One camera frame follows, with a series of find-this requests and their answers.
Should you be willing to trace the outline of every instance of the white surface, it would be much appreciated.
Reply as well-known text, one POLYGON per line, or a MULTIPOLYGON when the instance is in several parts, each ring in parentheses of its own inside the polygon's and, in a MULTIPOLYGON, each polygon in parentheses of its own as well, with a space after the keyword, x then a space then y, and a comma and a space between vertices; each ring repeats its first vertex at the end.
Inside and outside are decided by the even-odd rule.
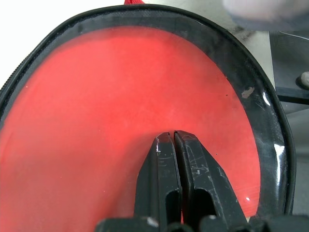
MULTIPOLYGON (((19 63, 55 27, 68 18, 99 7, 123 4, 124 0, 0 0, 0 86, 19 63)), ((236 25, 220 0, 145 0, 146 3, 179 7, 202 15, 222 27, 236 25)), ((272 81, 271 51, 268 33, 257 32, 243 42, 272 81)))

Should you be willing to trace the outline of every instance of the red fabric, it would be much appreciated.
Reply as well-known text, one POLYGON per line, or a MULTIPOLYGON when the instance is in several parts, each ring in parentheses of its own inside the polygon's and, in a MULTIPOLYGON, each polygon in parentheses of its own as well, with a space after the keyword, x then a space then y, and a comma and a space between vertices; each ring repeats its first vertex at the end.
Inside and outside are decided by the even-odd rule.
POLYGON ((116 27, 54 50, 0 130, 0 232, 93 232, 133 215, 138 172, 164 131, 194 133, 256 213, 259 157, 224 74, 172 33, 116 27))
POLYGON ((142 0, 125 0, 126 4, 143 4, 144 2, 142 0))

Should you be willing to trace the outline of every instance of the black piping edge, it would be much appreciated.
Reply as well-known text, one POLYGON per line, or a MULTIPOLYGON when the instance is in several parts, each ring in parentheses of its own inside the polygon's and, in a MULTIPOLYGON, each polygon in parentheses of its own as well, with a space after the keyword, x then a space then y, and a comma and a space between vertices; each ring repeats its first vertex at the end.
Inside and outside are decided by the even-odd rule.
POLYGON ((76 23, 78 23, 81 20, 85 20, 88 17, 93 17, 94 15, 99 15, 102 13, 108 13, 108 12, 115 12, 115 11, 126 11, 126 10, 160 10, 160 11, 168 11, 173 12, 177 14, 182 14, 186 17, 189 17, 193 20, 196 20, 198 22, 201 22, 202 24, 205 24, 209 26, 210 28, 213 28, 220 32, 223 36, 228 38, 231 42, 236 44, 242 52, 251 60, 253 65, 256 66, 257 70, 260 72, 262 76, 262 80, 266 82, 267 90, 269 92, 269 96, 272 98, 272 102, 274 104, 274 108, 276 110, 276 113, 278 115, 279 123, 281 126, 282 132, 286 132, 286 135, 284 136, 285 142, 287 144, 287 154, 289 154, 288 158, 288 170, 289 170, 289 176, 288 176, 288 184, 287 187, 287 193, 285 198, 285 214, 291 214, 293 211, 293 202, 294 202, 294 191, 295 191, 295 180, 296 180, 296 156, 295 156, 295 147, 292 137, 291 128, 288 124, 287 118, 284 114, 282 105, 279 102, 279 99, 276 95, 276 92, 274 88, 271 88, 269 86, 272 86, 270 80, 266 76, 264 70, 260 66, 260 64, 255 60, 253 55, 249 52, 249 50, 239 41, 237 40, 231 33, 229 33, 226 29, 222 28, 221 26, 215 24, 214 22, 189 11, 170 7, 170 6, 164 6, 164 5, 156 5, 156 4, 134 4, 134 5, 119 5, 119 6, 111 6, 111 7, 104 7, 104 8, 98 8, 90 11, 83 12, 81 14, 78 14, 62 24, 60 24, 58 27, 56 27, 53 31, 51 31, 36 47, 35 49, 29 54, 29 56, 20 64, 20 67, 15 70, 15 74, 12 76, 11 80, 8 81, 6 86, 4 86, 0 92, 0 118, 1 118, 1 112, 5 107, 5 100, 11 96, 13 93, 17 83, 22 78, 22 74, 26 72, 26 70, 29 68, 29 66, 32 64, 34 59, 38 56, 38 54, 41 53, 43 49, 47 47, 47 45, 56 37, 62 34, 67 28, 70 28, 74 26, 76 23))

